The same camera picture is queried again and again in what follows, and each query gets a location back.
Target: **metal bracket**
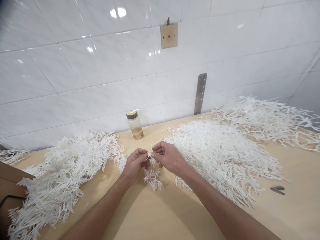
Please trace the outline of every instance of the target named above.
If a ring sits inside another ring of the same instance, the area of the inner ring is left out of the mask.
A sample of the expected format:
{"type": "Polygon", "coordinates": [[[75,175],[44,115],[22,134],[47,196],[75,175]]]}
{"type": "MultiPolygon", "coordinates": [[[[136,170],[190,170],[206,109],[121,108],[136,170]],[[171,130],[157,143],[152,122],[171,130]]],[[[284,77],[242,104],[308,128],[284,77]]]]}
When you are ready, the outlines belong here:
{"type": "Polygon", "coordinates": [[[201,73],[198,76],[198,86],[197,86],[197,92],[196,92],[196,102],[194,105],[194,115],[201,113],[204,90],[206,88],[206,80],[207,80],[206,73],[201,73]]]}

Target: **wooden table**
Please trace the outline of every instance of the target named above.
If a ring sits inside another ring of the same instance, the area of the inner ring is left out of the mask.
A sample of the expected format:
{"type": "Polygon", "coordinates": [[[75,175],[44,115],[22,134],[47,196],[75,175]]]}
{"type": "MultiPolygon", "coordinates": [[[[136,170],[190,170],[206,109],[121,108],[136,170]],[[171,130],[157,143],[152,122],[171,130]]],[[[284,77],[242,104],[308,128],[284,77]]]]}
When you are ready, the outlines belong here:
{"type": "MultiPolygon", "coordinates": [[[[144,128],[144,137],[135,140],[130,131],[119,133],[119,144],[124,153],[136,148],[151,151],[163,137],[171,134],[168,126],[177,126],[197,119],[198,115],[159,123],[144,128]]],[[[269,181],[260,178],[266,189],[255,195],[254,209],[245,208],[258,221],[281,239],[319,239],[320,236],[320,154],[299,148],[283,147],[276,143],[264,144],[283,167],[283,176],[291,183],[269,181]],[[282,185],[285,196],[269,188],[282,185]]],[[[44,161],[46,150],[37,151],[16,167],[25,169],[44,161]]],[[[74,214],[56,229],[45,227],[42,239],[59,239],[107,192],[119,177],[117,165],[108,162],[105,171],[99,171],[89,182],[81,186],[85,196],[74,207],[74,214]]],[[[116,210],[103,239],[224,239],[219,228],[194,193],[181,189],[174,183],[174,175],[163,169],[161,180],[165,188],[153,192],[139,173],[137,184],[131,187],[116,210]]]]}

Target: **white plastic scrap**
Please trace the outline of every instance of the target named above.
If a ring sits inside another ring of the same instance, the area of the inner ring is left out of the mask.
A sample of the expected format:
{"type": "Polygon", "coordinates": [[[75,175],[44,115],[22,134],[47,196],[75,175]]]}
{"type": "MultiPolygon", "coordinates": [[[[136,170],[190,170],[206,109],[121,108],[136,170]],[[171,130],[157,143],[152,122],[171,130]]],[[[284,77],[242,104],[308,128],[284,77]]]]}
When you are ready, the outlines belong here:
{"type": "Polygon", "coordinates": [[[28,197],[20,210],[10,210],[10,239],[39,239],[43,226],[64,223],[84,196],[80,186],[104,170],[107,159],[121,162],[123,147],[118,145],[118,137],[103,132],[84,133],[76,138],[65,137],[50,148],[46,160],[33,166],[33,171],[38,168],[40,174],[18,183],[27,188],[28,197]]]}
{"type": "Polygon", "coordinates": [[[152,167],[154,168],[157,161],[153,157],[151,157],[151,155],[152,153],[148,152],[148,157],[150,158],[150,164],[152,164],[152,167]]]}
{"type": "Polygon", "coordinates": [[[14,165],[25,159],[28,153],[30,153],[29,150],[2,150],[0,151],[0,162],[8,165],[14,165]]]}
{"type": "MultiPolygon", "coordinates": [[[[283,103],[240,97],[237,102],[212,111],[205,120],[171,129],[164,141],[174,144],[186,161],[211,185],[237,205],[250,205],[251,192],[263,189],[256,178],[283,180],[278,161],[263,146],[250,140],[280,142],[320,151],[320,136],[303,131],[319,116],[283,103]]],[[[185,182],[175,177],[175,183],[185,182]]]]}
{"type": "Polygon", "coordinates": [[[236,102],[211,112],[213,118],[221,124],[237,127],[256,140],[280,142],[283,146],[298,145],[303,149],[320,152],[320,135],[301,129],[308,127],[320,132],[320,125],[314,125],[320,123],[320,117],[309,110],[287,106],[285,103],[239,97],[236,102]]]}
{"type": "Polygon", "coordinates": [[[156,191],[158,189],[161,190],[162,182],[159,180],[160,169],[150,169],[150,171],[143,169],[143,171],[146,175],[144,181],[147,182],[147,184],[151,185],[153,191],[156,191]]]}
{"type": "Polygon", "coordinates": [[[174,129],[165,141],[174,144],[191,167],[237,205],[254,200],[246,187],[263,191],[256,177],[282,180],[278,161],[235,127],[212,120],[192,121],[174,129]]]}
{"type": "Polygon", "coordinates": [[[85,210],[87,209],[89,203],[90,203],[90,202],[88,202],[88,203],[82,208],[81,212],[83,212],[83,211],[85,211],[85,210]]]}

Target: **finger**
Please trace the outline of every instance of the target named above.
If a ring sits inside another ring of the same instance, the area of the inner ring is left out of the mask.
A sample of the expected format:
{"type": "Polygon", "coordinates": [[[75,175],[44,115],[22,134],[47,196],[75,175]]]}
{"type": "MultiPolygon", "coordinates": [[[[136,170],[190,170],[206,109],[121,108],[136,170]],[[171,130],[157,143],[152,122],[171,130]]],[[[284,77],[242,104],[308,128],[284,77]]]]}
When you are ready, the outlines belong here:
{"type": "Polygon", "coordinates": [[[161,141],[161,142],[158,142],[156,145],[154,145],[153,147],[152,147],[152,150],[158,150],[159,148],[164,148],[164,149],[166,149],[166,147],[167,147],[167,145],[168,145],[168,143],[166,143],[166,142],[164,142],[164,141],[161,141]]]}
{"type": "Polygon", "coordinates": [[[135,155],[140,155],[140,154],[144,154],[144,153],[147,153],[148,151],[143,149],[143,148],[137,148],[136,150],[134,150],[134,154],[135,155]]]}
{"type": "Polygon", "coordinates": [[[163,156],[158,153],[152,154],[151,157],[153,157],[157,162],[161,162],[163,159],[163,156]]]}
{"type": "Polygon", "coordinates": [[[145,169],[147,169],[149,171],[149,167],[148,167],[146,162],[141,163],[141,167],[145,168],[145,169]]]}
{"type": "Polygon", "coordinates": [[[147,159],[147,160],[145,161],[145,164],[146,164],[147,166],[151,166],[150,160],[147,159]]]}
{"type": "Polygon", "coordinates": [[[137,161],[138,163],[143,163],[147,160],[147,158],[148,158],[148,154],[145,153],[142,156],[138,157],[135,161],[137,161]]]}
{"type": "Polygon", "coordinates": [[[147,165],[145,162],[141,163],[141,168],[145,168],[147,165]]]}

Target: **white tiled wall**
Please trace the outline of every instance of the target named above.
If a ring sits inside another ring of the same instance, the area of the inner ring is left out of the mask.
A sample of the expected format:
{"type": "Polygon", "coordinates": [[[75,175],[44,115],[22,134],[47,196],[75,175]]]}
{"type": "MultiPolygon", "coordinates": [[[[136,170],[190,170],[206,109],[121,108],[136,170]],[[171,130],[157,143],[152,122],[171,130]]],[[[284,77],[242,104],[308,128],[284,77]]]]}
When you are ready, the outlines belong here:
{"type": "Polygon", "coordinates": [[[319,22],[319,0],[4,1],[0,142],[127,130],[135,108],[144,126],[193,115],[200,73],[203,111],[252,95],[320,112],[319,22]],[[178,47],[161,49],[167,17],[178,47]]]}
{"type": "Polygon", "coordinates": [[[288,104],[298,108],[314,111],[320,116],[320,59],[307,73],[304,80],[298,86],[288,104]]]}

